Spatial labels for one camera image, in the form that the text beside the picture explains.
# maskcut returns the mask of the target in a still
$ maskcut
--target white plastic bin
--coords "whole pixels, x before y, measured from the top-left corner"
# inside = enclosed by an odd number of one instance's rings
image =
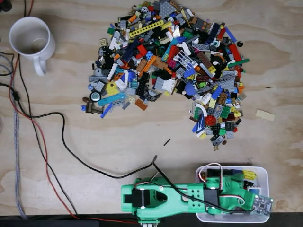
[[[199,182],[198,173],[203,166],[199,167],[196,171],[196,182]],[[260,195],[269,197],[269,186],[268,186],[268,174],[267,171],[262,167],[257,166],[222,166],[223,169],[237,169],[237,170],[248,170],[254,172],[257,177],[251,181],[254,186],[261,188]],[[208,166],[207,169],[220,169],[218,166]],[[268,216],[261,216],[257,214],[208,214],[208,213],[197,213],[197,217],[203,222],[220,222],[220,223],[264,223],[268,221]]]

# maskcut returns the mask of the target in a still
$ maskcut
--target pile of lego pieces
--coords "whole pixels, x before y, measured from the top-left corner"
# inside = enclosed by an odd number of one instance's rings
[[[104,118],[115,106],[145,110],[162,93],[176,92],[193,100],[197,137],[211,135],[215,150],[234,137],[245,98],[242,64],[249,59],[239,54],[243,43],[225,23],[204,21],[173,0],[161,0],[133,6],[107,33],[111,40],[100,40],[83,110]]]

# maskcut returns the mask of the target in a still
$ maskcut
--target wooden table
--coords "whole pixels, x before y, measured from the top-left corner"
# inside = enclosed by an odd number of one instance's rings
[[[87,96],[91,64],[97,58],[99,39],[106,37],[109,23],[125,16],[130,0],[35,1],[32,16],[44,20],[57,44],[47,61],[47,75],[35,74],[29,60],[21,58],[33,113],[60,111],[67,118],[68,146],[86,163],[121,175],[151,162],[176,183],[193,182],[195,169],[208,162],[245,163],[262,166],[269,174],[273,211],[303,211],[303,14],[299,0],[206,1],[187,0],[202,19],[224,21],[238,40],[245,64],[242,81],[247,98],[242,102],[243,121],[235,139],[213,151],[211,142],[192,132],[188,111],[191,100],[182,95],[162,96],[142,111],[132,105],[115,109],[104,119],[81,111]],[[13,2],[9,13],[0,13],[0,50],[12,52],[8,33],[23,15],[23,1]],[[1,77],[1,82],[9,78]],[[16,90],[27,108],[19,74]],[[273,122],[255,117],[257,109],[274,113]],[[8,90],[0,88],[0,215],[17,215],[15,206],[15,152],[13,111]],[[73,158],[61,141],[62,120],[58,116],[38,120],[44,130],[49,163],[79,213],[119,213],[120,187],[138,177],[155,173],[153,167],[122,180],[95,173]],[[21,197],[28,215],[67,213],[56,198],[45,175],[31,122],[20,120]]]

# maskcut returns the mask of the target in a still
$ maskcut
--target white mug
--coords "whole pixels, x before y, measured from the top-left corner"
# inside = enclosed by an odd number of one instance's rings
[[[16,21],[9,31],[11,47],[34,62],[39,76],[46,74],[46,63],[55,51],[55,40],[46,23],[36,17]]]

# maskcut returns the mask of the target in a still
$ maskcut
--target mug handle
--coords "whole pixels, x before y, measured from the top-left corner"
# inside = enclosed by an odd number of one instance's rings
[[[46,62],[41,60],[40,57],[34,57],[34,68],[38,76],[44,76],[46,74]]]

